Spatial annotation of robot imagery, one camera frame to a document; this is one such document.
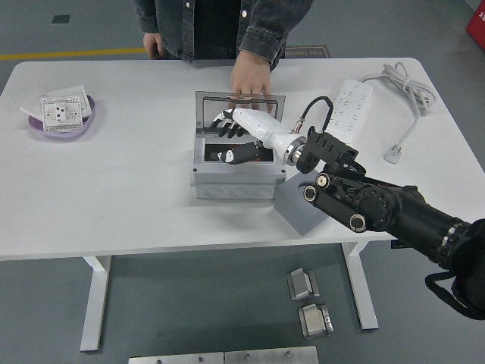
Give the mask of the person's right hand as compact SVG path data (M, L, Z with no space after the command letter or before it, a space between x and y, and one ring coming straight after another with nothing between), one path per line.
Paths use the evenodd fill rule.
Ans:
M149 59L161 60L164 58L164 46L159 33L144 33L143 45Z

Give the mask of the person's left hand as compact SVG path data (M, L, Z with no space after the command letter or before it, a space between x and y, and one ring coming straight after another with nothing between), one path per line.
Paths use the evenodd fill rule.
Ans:
M231 73L231 89L240 95L269 96L272 93L269 61L241 50Z

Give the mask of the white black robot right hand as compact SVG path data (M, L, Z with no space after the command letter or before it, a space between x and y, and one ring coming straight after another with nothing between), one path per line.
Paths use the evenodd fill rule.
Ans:
M297 163L307 139L298 133L290 131L278 120L271 117L267 112L250 108L232 108L223 110L211 123L210 128L216 128L224 122L219 136L222 137L229 127L232 129L227 134L233 137L237 131L245 130L258 140L258 144L250 143L245 152L239 148L219 152L212 155L221 162L237 165L249 162L256 157L256 152L262 145L266 149L273 149L283 162L289 166Z

